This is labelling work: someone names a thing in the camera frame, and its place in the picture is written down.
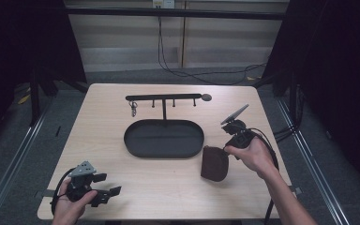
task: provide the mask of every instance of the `black oval tray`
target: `black oval tray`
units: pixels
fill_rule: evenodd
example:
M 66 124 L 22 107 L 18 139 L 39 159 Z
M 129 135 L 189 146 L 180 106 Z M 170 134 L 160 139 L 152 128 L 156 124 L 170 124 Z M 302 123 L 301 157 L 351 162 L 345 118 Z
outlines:
M 191 158 L 203 149 L 203 130 L 188 120 L 139 120 L 127 128 L 125 145 L 139 158 Z

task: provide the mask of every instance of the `black cable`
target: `black cable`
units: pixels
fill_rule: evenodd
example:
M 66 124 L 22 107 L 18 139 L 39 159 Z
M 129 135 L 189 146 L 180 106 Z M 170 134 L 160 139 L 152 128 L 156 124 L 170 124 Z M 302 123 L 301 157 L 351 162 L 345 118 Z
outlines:
M 168 64 L 166 63 L 166 59 L 165 59 L 165 54 L 164 54 L 164 48 L 163 48 L 163 38 L 162 38 L 162 20 L 160 17 L 158 17 L 158 24 L 159 24 L 159 35 L 158 35 L 158 62 L 159 62 L 159 65 L 167 72 L 170 72 L 172 75 L 174 76 L 177 76 L 177 77 L 182 77 L 182 78 L 187 78 L 187 77 L 192 77 L 196 80 L 199 80 L 201 82 L 204 82 L 204 83 L 209 83 L 209 84 L 213 84 L 213 85 L 236 85 L 236 84 L 239 84 L 241 82 L 243 82 L 247 76 L 247 72 L 248 71 L 251 71 L 252 69 L 255 69 L 255 68 L 259 68 L 259 67 L 265 67 L 266 63 L 263 63 L 263 64 L 259 64 L 259 65 L 250 65 L 242 70 L 237 70 L 237 71 L 214 71 L 214 72 L 203 72 L 203 73 L 194 73 L 194 74 L 190 74 L 190 73 L 186 73 L 186 72 L 183 72 L 183 71 L 174 71 L 174 70 L 171 70 L 169 67 L 168 67 Z M 162 65 L 162 62 L 160 61 L 160 56 L 162 55 L 162 60 L 163 60 L 163 64 Z M 244 73 L 243 74 L 243 77 L 242 79 L 240 79 L 239 81 L 237 82 L 230 82 L 230 83 L 216 83 L 216 82 L 209 82 L 207 80 L 204 80 L 204 79 L 201 79 L 199 78 L 198 76 L 201 76 L 201 75 L 208 75 L 208 74 L 235 74 L 235 73 Z
M 247 131 L 246 128 L 243 128 L 243 127 L 240 127 L 240 126 L 237 126 L 237 125 L 234 125 L 235 127 L 237 128 L 241 128 L 242 130 L 244 131 Z M 258 133 L 252 131 L 252 130 L 257 130 L 259 131 L 262 135 L 259 135 Z M 276 155 L 276 152 L 274 151 L 273 149 L 273 146 L 271 145 L 270 141 L 268 140 L 267 136 L 259 129 L 257 128 L 249 128 L 249 131 L 254 133 L 256 137 L 258 137 L 263 143 L 264 145 L 267 147 L 268 149 L 268 152 L 270 153 L 271 155 L 271 159 L 273 159 L 273 163 L 274 163 L 274 166 L 277 168 L 277 170 L 279 170 L 279 164 L 278 164 L 278 158 L 277 158 L 277 155 Z M 268 224 L 268 220 L 270 219 L 270 216 L 271 216 L 271 212 L 273 211 L 273 207 L 274 207 L 274 202 L 273 200 L 271 199 L 270 200 L 270 203 L 268 204 L 268 207 L 267 207 L 267 211 L 265 212 L 265 217 L 264 217 L 264 225 Z
M 286 138 L 290 137 L 291 135 L 294 134 L 294 132 L 297 131 L 297 129 L 300 128 L 303 118 L 305 100 L 306 99 L 303 92 L 301 91 L 300 87 L 298 87 L 296 121 L 294 121 L 294 123 L 290 127 L 285 127 L 282 130 L 274 132 L 277 143 L 280 143 Z
M 52 206 L 52 214 L 54 215 L 54 211 L 55 211 L 55 206 L 57 205 L 57 201 L 58 199 L 63 196 L 63 195 L 66 195 L 63 194 L 63 195 L 58 195 L 58 190 L 60 189 L 61 187 L 61 184 L 63 184 L 63 181 L 64 179 L 67 177 L 67 175 L 69 175 L 69 173 L 71 173 L 75 168 L 71 168 L 69 169 L 66 173 L 64 173 L 64 175 L 61 177 L 60 181 L 58 182 L 57 184 L 57 187 L 54 191 L 54 194 L 53 194 L 53 198 L 52 198 L 52 202 L 51 202 L 51 206 Z
M 251 86 L 258 89 L 259 87 L 261 87 L 261 86 L 263 86 L 265 84 L 272 83 L 276 77 L 280 76 L 283 73 L 284 73 L 283 70 L 280 70 L 280 71 L 277 71 L 277 72 L 273 73 L 270 76 L 264 76 L 259 81 L 252 84 Z

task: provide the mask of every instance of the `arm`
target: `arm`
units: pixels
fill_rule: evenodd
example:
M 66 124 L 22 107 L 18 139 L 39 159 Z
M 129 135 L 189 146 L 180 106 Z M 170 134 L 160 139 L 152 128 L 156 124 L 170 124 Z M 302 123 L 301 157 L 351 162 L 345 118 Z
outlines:
M 72 202 L 65 195 L 67 186 L 71 180 L 67 179 L 63 182 L 59 191 L 59 200 L 54 210 L 53 225 L 73 225 L 78 218 L 83 215 L 85 206 L 90 203 L 98 194 L 97 191 L 91 190 L 87 192 L 81 199 Z
M 316 224 L 303 205 L 293 196 L 283 180 L 264 143 L 255 137 L 245 149 L 226 146 L 226 152 L 242 159 L 244 164 L 265 181 L 283 224 Z

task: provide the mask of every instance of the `gray floor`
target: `gray floor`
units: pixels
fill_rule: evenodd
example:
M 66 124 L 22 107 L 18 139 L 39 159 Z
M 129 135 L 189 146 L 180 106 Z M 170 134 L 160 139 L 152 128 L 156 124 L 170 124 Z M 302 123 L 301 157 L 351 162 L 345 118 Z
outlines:
M 205 71 L 228 71 L 228 68 L 194 68 L 187 72 L 197 73 Z M 263 67 L 250 71 L 247 77 L 256 78 L 263 72 Z M 207 84 L 192 77 L 180 78 L 162 69 L 89 73 L 90 83 L 180 83 Z M 250 85 L 254 81 L 244 78 L 243 73 L 201 75 L 199 79 L 206 79 L 215 84 Z M 18 88 L 16 100 L 7 112 L 0 128 L 0 181 L 8 164 L 16 154 L 24 135 L 28 130 L 31 118 L 30 102 L 18 105 L 17 100 L 23 95 L 24 87 Z M 43 125 L 31 145 L 20 170 L 11 184 L 5 200 L 0 206 L 0 224 L 50 224 L 37 217 L 40 199 L 35 197 L 37 191 L 48 186 L 61 155 L 69 132 L 82 105 L 84 94 L 63 84 L 57 84 L 60 91 L 52 99 L 52 104 L 46 113 Z M 273 131 L 286 127 L 280 112 L 278 101 L 271 92 L 271 86 L 259 88 L 265 112 Z M 50 100 L 42 97 L 42 105 Z M 331 188 L 337 196 L 347 218 L 351 224 L 360 224 L 360 175 L 353 169 L 341 154 L 335 142 L 326 137 L 325 129 L 319 119 L 308 108 L 305 108 L 301 130 L 322 168 Z M 297 147 L 293 137 L 280 142 L 279 149 L 283 156 L 292 184 L 303 190 L 298 195 L 300 202 L 306 207 L 319 224 L 336 224 L 319 191 L 311 173 Z M 79 224 L 104 224 L 103 221 L 79 221 Z M 262 224 L 260 221 L 244 221 L 244 224 Z

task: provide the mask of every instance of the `wire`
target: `wire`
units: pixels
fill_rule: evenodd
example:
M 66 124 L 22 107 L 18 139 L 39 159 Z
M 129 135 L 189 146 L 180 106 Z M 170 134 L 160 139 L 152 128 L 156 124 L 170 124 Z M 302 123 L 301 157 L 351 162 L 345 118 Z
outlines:
M 306 101 L 306 97 L 304 96 L 303 92 L 301 91 L 300 87 L 297 89 L 297 113 L 296 113 L 296 119 L 292 126 L 285 127 L 277 132 L 274 132 L 274 135 L 276 137 L 277 143 L 282 142 L 283 140 L 287 139 L 291 135 L 296 132 L 302 123 L 303 118 L 303 112 L 304 112 L 304 104 Z
M 261 130 L 259 130 L 259 129 L 257 129 L 257 128 L 250 128 L 249 130 L 250 130 L 250 131 L 251 131 L 251 130 L 257 130 L 257 131 L 259 131 L 259 132 L 264 136 L 264 138 L 263 138 L 261 135 L 259 135 L 259 134 L 255 133 L 255 132 L 251 131 L 251 132 L 255 133 L 256 136 L 265 144 L 265 146 L 266 146 L 267 149 L 268 149 L 268 152 L 269 152 L 270 155 L 271 155 L 271 158 L 273 159 L 274 166 L 277 168 L 277 170 L 279 170 L 279 165 L 278 165 L 278 159 L 277 159 L 276 152 L 274 152 L 274 149 L 273 149 L 270 141 L 268 140 L 267 136 L 266 136 Z M 273 211 L 273 207 L 274 207 L 274 202 L 273 202 L 273 200 L 271 199 L 271 200 L 270 200 L 270 203 L 268 204 L 267 211 L 266 211 L 266 213 L 265 213 L 264 225 L 268 224 L 268 221 L 269 221 L 269 219 L 270 219 L 271 212 Z
M 54 215 L 54 211 L 55 211 L 55 206 L 57 205 L 57 201 L 58 199 L 63 196 L 63 195 L 66 195 L 65 194 L 62 194 L 62 195 L 58 195 L 58 190 L 60 189 L 61 187 L 61 184 L 63 183 L 64 179 L 67 177 L 67 175 L 69 175 L 69 173 L 71 173 L 75 168 L 71 168 L 69 169 L 66 173 L 64 173 L 64 175 L 61 177 L 60 181 L 58 182 L 57 184 L 57 187 L 54 191 L 54 194 L 53 194 L 53 198 L 52 198 L 52 202 L 51 202 L 51 205 L 52 205 L 52 214 Z
M 241 82 L 243 82 L 247 76 L 247 72 L 251 71 L 252 69 L 255 68 L 260 68 L 260 67 L 265 67 L 266 63 L 263 64 L 259 64 L 259 65 L 250 65 L 245 67 L 242 70 L 237 70 L 237 71 L 214 71 L 214 72 L 202 72 L 202 73 L 186 73 L 184 71 L 175 71 L 172 70 L 168 67 L 168 64 L 166 63 L 166 59 L 165 59 L 165 53 L 164 53 L 164 47 L 163 47 L 163 37 L 162 37 L 162 20 L 160 17 L 158 17 L 158 23 L 159 23 L 159 35 L 158 35 L 158 48 L 157 48 L 157 58 L 158 58 L 158 62 L 159 65 L 167 72 L 170 72 L 172 75 L 177 76 L 177 77 L 182 77 L 182 78 L 187 78 L 187 77 L 191 77 L 194 78 L 198 81 L 204 82 L 204 83 L 209 83 L 209 84 L 213 84 L 213 85 L 236 85 L 239 84 Z M 239 81 L 236 82 L 229 82 L 229 83 L 217 83 L 217 82 L 209 82 L 205 79 L 199 78 L 198 76 L 202 76 L 202 75 L 209 75 L 209 74 L 236 74 L 236 73 L 243 73 L 242 78 Z

